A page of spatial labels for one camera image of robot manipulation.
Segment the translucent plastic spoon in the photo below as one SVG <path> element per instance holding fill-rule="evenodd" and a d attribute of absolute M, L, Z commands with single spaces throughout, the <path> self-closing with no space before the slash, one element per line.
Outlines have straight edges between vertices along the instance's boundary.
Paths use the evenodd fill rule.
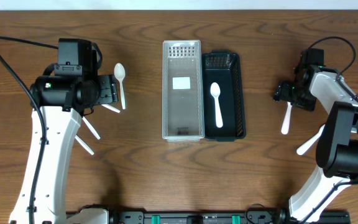
<path fill-rule="evenodd" d="M 119 81 L 121 105 L 122 105 L 122 109 L 125 110 L 126 109 L 126 99 L 125 99 L 125 94 L 124 94 L 123 81 L 124 81 L 125 76 L 126 76 L 126 71 L 125 71 L 124 66 L 121 63 L 117 63 L 115 65 L 115 67 L 114 67 L 114 76 Z"/>

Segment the white plastic fork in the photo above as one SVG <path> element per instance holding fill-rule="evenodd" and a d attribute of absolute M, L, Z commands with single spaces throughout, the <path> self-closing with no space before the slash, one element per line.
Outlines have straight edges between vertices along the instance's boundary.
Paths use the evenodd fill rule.
<path fill-rule="evenodd" d="M 290 118 L 291 118 L 291 109 L 292 104 L 290 102 L 287 103 L 287 110 L 285 112 L 285 116 L 282 123 L 281 133 L 287 135 L 290 128 Z"/>
<path fill-rule="evenodd" d="M 320 138 L 324 127 L 325 125 L 322 125 L 314 136 L 312 136 L 296 150 L 296 153 L 300 156 L 303 155 Z"/>

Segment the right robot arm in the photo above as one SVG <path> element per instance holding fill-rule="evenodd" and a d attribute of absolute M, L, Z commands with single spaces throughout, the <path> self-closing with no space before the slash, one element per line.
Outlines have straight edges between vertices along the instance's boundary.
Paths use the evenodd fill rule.
<path fill-rule="evenodd" d="M 304 154 L 316 145 L 316 167 L 302 188 L 280 209 L 274 223 L 312 223 L 346 188 L 358 185 L 358 96 L 336 70 L 303 72 L 280 82 L 275 101 L 286 101 L 282 134 L 287 134 L 292 107 L 312 111 L 319 101 L 328 113 L 321 130 L 297 149 Z"/>

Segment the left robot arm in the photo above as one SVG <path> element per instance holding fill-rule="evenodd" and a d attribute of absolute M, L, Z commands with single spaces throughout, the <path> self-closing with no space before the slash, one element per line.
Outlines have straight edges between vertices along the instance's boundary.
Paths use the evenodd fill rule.
<path fill-rule="evenodd" d="M 32 141 L 19 198 L 9 223 L 109 223 L 97 205 L 68 216 L 65 194 L 71 152 L 84 110 L 117 102 L 113 75 L 40 76 L 31 86 L 40 107 L 32 112 Z"/>

